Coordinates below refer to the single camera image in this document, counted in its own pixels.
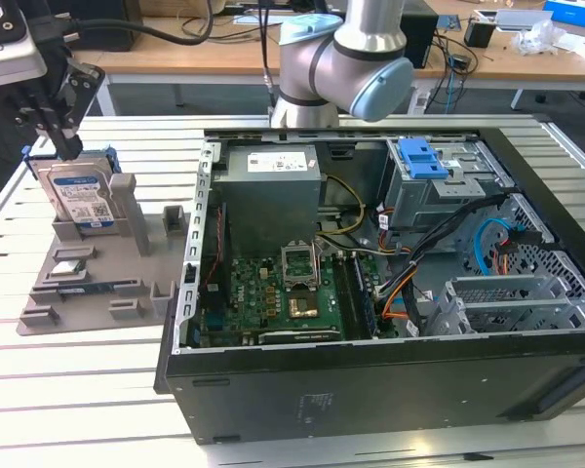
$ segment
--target yellow wire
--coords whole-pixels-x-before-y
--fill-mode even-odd
[[[328,175],[328,180],[329,179],[333,179],[336,182],[340,183],[344,188],[347,189],[347,191],[353,195],[355,197],[355,199],[358,201],[358,205],[360,205],[360,215],[358,216],[358,218],[356,219],[356,221],[348,226],[348,227],[343,227],[341,229],[336,229],[335,231],[317,231],[317,234],[320,236],[324,236],[324,235],[335,235],[335,234],[346,234],[347,232],[351,232],[354,229],[357,229],[358,226],[360,224],[362,224],[362,221],[364,220],[364,203],[362,202],[362,199],[360,198],[360,195],[358,195],[356,193],[355,190],[353,190],[353,188],[351,188],[351,186],[349,184],[347,184],[344,180],[342,180],[340,177],[336,177],[335,175]]]

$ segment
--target motherboard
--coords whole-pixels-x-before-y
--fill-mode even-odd
[[[306,278],[307,284],[294,284],[295,278]],[[229,305],[221,303],[204,311],[201,345],[286,344],[342,340],[360,334],[370,337],[376,332],[370,298],[378,284],[377,266],[370,255],[289,253],[234,258]],[[358,302],[366,302],[370,309],[363,310],[368,310],[368,316],[356,315]]]

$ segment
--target power supply label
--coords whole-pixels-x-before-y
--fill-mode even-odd
[[[251,153],[247,156],[248,173],[286,173],[307,170],[305,153],[300,151]]]
[[[97,178],[55,178],[53,184],[63,206],[73,221],[81,227],[108,227],[114,217],[106,200],[98,195],[100,185]]]

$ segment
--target white paper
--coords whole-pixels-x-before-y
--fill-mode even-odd
[[[567,32],[556,41],[553,46],[558,49],[573,52],[578,46],[585,42],[585,36],[579,36],[578,34],[571,34]]]

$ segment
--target black box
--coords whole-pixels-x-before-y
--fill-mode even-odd
[[[124,20],[143,24],[138,0],[48,0],[54,15],[69,13],[75,20]],[[95,29],[81,33],[69,43],[72,50],[127,52],[138,38],[137,32],[123,29]]]
[[[431,49],[438,14],[423,0],[407,0],[401,17],[401,30],[408,38],[406,57],[414,68],[424,68]]]

